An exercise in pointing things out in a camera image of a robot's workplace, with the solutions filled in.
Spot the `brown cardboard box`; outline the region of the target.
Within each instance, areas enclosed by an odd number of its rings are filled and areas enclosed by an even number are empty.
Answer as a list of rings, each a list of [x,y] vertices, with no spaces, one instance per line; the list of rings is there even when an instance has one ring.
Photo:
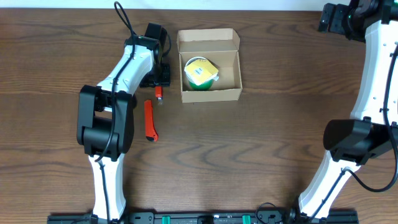
[[[243,89],[239,59],[240,38],[232,28],[180,30],[177,48],[180,62],[180,90],[184,103],[237,101]],[[208,59],[218,70],[209,90],[194,90],[184,72],[195,57]]]

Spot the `red utility knife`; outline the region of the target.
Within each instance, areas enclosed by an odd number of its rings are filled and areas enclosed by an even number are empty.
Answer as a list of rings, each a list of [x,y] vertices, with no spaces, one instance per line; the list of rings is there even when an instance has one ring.
[[[146,100],[144,102],[144,112],[145,112],[145,127],[146,127],[146,138],[148,141],[156,142],[159,139],[159,135],[155,130],[154,126],[154,115],[153,106],[151,100]]]

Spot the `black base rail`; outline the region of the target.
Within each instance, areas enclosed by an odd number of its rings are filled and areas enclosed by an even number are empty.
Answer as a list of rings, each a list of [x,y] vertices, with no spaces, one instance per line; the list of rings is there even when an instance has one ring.
[[[108,223],[92,214],[84,215],[50,215],[47,223]],[[124,215],[120,220],[111,220],[109,223],[125,224],[246,224],[246,223],[327,223],[327,224],[359,224],[358,214],[354,210],[335,210],[329,213],[326,219],[314,218],[293,221],[288,219],[281,210],[260,210],[258,212],[226,212],[226,213],[152,213],[136,212]]]

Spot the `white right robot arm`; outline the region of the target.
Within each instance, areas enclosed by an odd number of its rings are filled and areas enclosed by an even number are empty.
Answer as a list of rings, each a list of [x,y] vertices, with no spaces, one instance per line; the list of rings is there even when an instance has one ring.
[[[330,210],[349,178],[370,192],[385,192],[397,182],[395,172],[385,187],[376,189],[356,175],[368,160],[388,151],[397,153],[397,1],[327,3],[318,30],[364,43],[363,74],[349,119],[327,124],[322,163],[285,222],[351,223],[353,215]]]

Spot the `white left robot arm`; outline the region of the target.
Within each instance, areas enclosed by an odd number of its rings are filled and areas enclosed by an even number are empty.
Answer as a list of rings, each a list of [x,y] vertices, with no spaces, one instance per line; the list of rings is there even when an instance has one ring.
[[[136,90],[170,85],[170,66],[163,63],[171,39],[167,30],[150,23],[144,35],[132,34],[113,71],[79,93],[76,138],[93,169],[95,204],[88,223],[128,220],[123,192],[123,162],[134,137]]]

